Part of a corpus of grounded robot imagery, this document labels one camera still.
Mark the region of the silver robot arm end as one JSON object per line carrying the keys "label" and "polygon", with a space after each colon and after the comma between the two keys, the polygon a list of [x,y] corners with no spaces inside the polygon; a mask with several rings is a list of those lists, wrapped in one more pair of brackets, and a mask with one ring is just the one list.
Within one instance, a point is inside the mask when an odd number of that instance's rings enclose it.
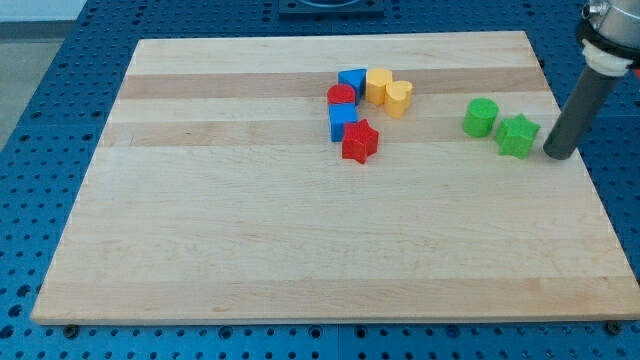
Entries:
{"label": "silver robot arm end", "polygon": [[579,43],[588,41],[639,67],[639,0],[587,0],[576,28]]}

